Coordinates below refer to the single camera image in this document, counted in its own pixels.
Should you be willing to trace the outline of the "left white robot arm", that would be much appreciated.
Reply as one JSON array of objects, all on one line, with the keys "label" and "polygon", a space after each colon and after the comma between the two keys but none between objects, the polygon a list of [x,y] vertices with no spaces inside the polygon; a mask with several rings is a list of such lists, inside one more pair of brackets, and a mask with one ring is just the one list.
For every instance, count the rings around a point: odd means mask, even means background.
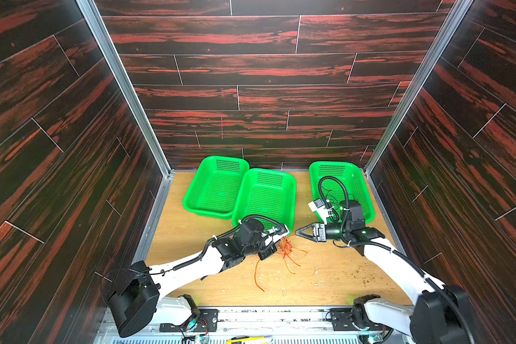
[{"label": "left white robot arm", "polygon": [[118,335],[127,338],[148,325],[168,324],[178,331],[192,330],[200,310],[190,295],[170,293],[198,279],[236,267],[247,257],[267,259],[289,235],[288,226],[262,215],[249,215],[235,228],[208,239],[202,251],[174,262],[147,266],[141,260],[113,269],[100,287]]}]

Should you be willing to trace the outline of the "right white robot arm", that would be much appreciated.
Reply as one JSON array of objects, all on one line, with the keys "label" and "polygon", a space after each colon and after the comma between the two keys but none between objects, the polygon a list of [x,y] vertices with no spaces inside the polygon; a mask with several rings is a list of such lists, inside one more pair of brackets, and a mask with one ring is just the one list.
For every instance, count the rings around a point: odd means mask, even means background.
[{"label": "right white robot arm", "polygon": [[415,343],[474,343],[472,306],[467,293],[448,286],[396,250],[378,229],[368,227],[361,204],[351,199],[344,183],[334,176],[318,182],[319,197],[310,202],[320,222],[298,229],[297,236],[312,242],[331,241],[340,249],[355,249],[381,268],[407,295],[411,305],[398,305],[376,294],[356,298],[351,308],[355,328],[367,331],[384,326],[407,335]]}]

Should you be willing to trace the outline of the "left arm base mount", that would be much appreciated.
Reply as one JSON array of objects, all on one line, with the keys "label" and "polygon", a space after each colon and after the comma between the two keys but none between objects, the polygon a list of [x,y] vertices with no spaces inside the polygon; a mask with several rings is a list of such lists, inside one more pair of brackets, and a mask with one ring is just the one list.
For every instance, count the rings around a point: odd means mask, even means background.
[{"label": "left arm base mount", "polygon": [[199,312],[191,315],[181,325],[162,323],[160,333],[214,333],[217,330],[219,309],[200,308]]}]

